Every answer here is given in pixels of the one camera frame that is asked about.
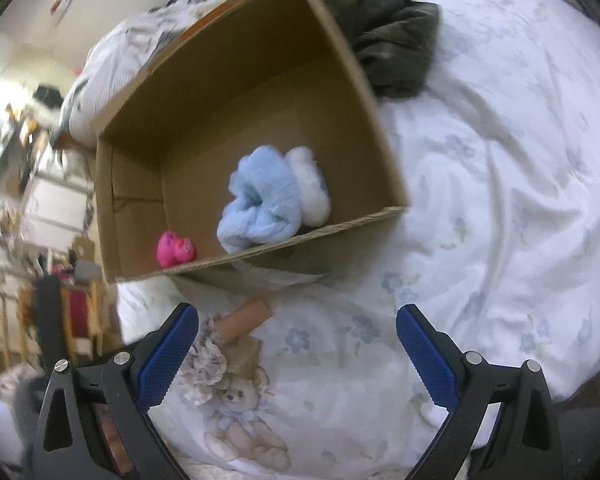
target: bed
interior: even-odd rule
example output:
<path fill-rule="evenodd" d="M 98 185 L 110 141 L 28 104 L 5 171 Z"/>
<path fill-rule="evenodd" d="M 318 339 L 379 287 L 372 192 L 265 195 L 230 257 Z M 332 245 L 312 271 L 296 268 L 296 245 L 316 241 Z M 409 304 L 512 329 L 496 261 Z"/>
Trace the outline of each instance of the bed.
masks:
<path fill-rule="evenodd" d="M 427 1 L 442 24 L 426 88 L 379 104 L 408 212 L 195 280 L 118 285 L 127 342 L 181 300 L 211 317 L 265 292 L 273 308 L 252 334 L 266 382 L 238 422 L 263 422 L 276 458 L 223 460 L 209 422 L 238 418 L 195 405 L 185 381 L 150 411 L 197 478 L 404 478 L 446 416 L 395 335 L 407 303 L 463 351 L 537 360 L 555 400 L 600 370 L 600 28 L 562 0 Z"/>

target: blue plush sock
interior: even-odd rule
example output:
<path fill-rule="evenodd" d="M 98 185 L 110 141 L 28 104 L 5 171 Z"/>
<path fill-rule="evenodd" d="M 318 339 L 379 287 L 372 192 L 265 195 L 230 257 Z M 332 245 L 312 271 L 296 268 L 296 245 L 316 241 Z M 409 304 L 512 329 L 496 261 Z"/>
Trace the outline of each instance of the blue plush sock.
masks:
<path fill-rule="evenodd" d="M 222 212 L 218 240 L 228 253 L 294 236 L 301 223 L 300 190 L 273 146 L 244 156 L 229 180 L 235 200 Z"/>

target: metal screw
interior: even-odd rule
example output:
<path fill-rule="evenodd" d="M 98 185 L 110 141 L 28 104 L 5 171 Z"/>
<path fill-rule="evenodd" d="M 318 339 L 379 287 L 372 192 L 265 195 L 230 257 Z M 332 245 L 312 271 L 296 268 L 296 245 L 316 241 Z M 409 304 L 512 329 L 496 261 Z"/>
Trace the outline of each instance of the metal screw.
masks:
<path fill-rule="evenodd" d="M 117 365 L 126 365 L 130 358 L 131 355 L 129 354 L 129 352 L 119 352 L 113 358 L 113 362 L 115 362 L 115 364 Z"/>
<path fill-rule="evenodd" d="M 479 365 L 482 362 L 482 356 L 478 352 L 467 352 L 464 358 L 472 365 Z"/>
<path fill-rule="evenodd" d="M 540 363 L 538 361 L 534 361 L 533 359 L 529 359 L 529 361 L 526 362 L 526 367 L 532 372 L 540 371 Z"/>
<path fill-rule="evenodd" d="M 67 369 L 68 366 L 69 366 L 69 361 L 67 361 L 66 359 L 60 359 L 54 365 L 54 370 L 56 372 L 58 372 L 59 374 L 61 374 L 62 372 L 64 372 Z"/>

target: printed teddy bear face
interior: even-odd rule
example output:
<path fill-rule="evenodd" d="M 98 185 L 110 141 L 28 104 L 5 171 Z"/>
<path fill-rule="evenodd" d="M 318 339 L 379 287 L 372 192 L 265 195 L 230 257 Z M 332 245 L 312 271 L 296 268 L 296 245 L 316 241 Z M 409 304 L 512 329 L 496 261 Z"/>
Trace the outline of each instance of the printed teddy bear face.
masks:
<path fill-rule="evenodd" d="M 220 401 L 232 412 L 255 410 L 258 406 L 258 391 L 253 381 L 234 376 L 225 390 L 218 391 Z"/>

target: blue gripper pad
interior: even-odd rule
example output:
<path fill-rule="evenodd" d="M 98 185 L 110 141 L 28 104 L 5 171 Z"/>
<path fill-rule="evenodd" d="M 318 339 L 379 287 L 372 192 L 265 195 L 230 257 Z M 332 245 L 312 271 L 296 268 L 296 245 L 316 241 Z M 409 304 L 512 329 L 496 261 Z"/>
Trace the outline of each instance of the blue gripper pad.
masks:
<path fill-rule="evenodd" d="M 451 413 L 460 402 L 452 367 L 407 306 L 398 311 L 395 329 L 433 403 Z"/>
<path fill-rule="evenodd" d="M 178 319 L 164 334 L 154 353 L 146 360 L 138 375 L 136 398 L 136 405 L 142 413 L 146 413 L 150 407 L 157 406 L 164 399 L 198 335 L 198 326 L 198 311 L 193 306 L 186 305 Z"/>

